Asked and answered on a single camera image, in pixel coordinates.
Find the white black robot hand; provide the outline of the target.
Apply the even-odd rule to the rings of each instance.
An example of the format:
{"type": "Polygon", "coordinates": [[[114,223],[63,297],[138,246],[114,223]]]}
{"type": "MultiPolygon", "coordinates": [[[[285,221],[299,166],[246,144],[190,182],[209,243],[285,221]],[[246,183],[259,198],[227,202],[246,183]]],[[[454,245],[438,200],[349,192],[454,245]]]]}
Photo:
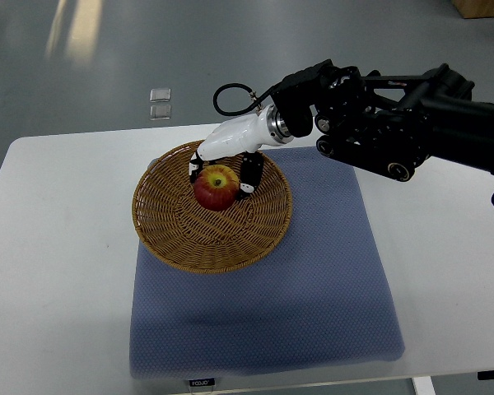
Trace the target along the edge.
{"type": "Polygon", "coordinates": [[[206,163],[226,157],[242,156],[238,200],[249,197],[261,184],[263,146],[282,146],[293,140],[275,105],[260,114],[248,114],[227,120],[206,137],[189,161],[189,180],[193,184],[206,163]]]}

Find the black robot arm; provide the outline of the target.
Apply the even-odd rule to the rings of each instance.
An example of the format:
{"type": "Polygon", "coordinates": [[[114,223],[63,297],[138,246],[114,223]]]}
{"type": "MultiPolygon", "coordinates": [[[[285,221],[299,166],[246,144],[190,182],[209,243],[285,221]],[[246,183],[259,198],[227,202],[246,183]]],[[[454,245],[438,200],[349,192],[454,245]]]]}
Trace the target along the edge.
{"type": "Polygon", "coordinates": [[[330,159],[399,182],[430,157],[494,175],[494,104],[476,102],[474,83],[447,65],[415,76],[361,75],[325,60],[229,113],[210,135],[204,160],[280,146],[319,130],[330,159]]]}

